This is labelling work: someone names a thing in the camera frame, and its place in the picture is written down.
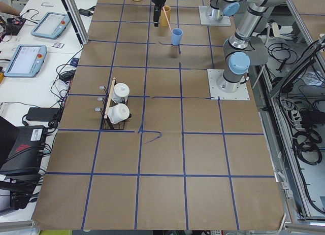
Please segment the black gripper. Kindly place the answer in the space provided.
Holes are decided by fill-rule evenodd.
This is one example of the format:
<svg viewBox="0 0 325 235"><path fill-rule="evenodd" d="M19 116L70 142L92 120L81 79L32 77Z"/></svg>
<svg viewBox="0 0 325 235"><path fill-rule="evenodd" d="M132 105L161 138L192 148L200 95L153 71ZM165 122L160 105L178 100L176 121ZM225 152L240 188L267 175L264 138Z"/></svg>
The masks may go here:
<svg viewBox="0 0 325 235"><path fill-rule="evenodd" d="M153 13L153 21L154 26L159 27L159 18L161 14L161 10L165 5L166 0L151 0L154 3L154 13Z"/></svg>

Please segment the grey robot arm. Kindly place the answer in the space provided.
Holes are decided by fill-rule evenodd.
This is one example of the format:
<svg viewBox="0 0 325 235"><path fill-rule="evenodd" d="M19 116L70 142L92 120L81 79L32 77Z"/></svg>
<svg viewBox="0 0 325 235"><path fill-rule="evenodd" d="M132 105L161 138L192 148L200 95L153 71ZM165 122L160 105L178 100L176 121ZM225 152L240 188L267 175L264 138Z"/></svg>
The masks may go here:
<svg viewBox="0 0 325 235"><path fill-rule="evenodd" d="M225 41L223 49L233 48L234 52L226 59L227 66L223 72L224 81L229 83L240 82L242 76L250 67L249 57L244 53L254 29L259 24L262 16L269 7L279 5L286 0L232 0L236 2L248 2L234 35Z"/></svg>
<svg viewBox="0 0 325 235"><path fill-rule="evenodd" d="M166 0L151 0L154 3L154 25L158 26L161 10ZM235 0L210 0L208 6L199 6L201 25L230 26L230 17L238 12L240 3Z"/></svg>

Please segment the person's forearm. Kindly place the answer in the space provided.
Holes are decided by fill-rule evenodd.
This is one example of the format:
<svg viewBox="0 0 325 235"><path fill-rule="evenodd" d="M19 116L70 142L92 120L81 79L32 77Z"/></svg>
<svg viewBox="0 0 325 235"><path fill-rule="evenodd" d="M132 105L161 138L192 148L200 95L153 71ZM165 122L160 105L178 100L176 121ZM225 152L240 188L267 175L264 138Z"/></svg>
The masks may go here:
<svg viewBox="0 0 325 235"><path fill-rule="evenodd" d="M4 2L0 2L0 10L1 12L5 13L5 14L9 14L9 15L13 15L13 16L20 16L20 12L9 6L8 4L4 3Z"/></svg>

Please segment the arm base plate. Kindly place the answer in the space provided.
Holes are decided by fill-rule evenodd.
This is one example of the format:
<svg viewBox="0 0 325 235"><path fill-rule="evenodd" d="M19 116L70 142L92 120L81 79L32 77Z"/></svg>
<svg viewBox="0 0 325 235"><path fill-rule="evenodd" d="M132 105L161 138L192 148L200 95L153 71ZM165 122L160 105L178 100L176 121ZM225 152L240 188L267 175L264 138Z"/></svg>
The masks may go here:
<svg viewBox="0 0 325 235"><path fill-rule="evenodd" d="M250 100L245 77L237 83L230 83L223 77L221 69L207 69L210 98L215 100Z"/></svg>
<svg viewBox="0 0 325 235"><path fill-rule="evenodd" d="M206 26L231 26L229 16L224 16L221 10L210 6L199 6L201 25Z"/></svg>

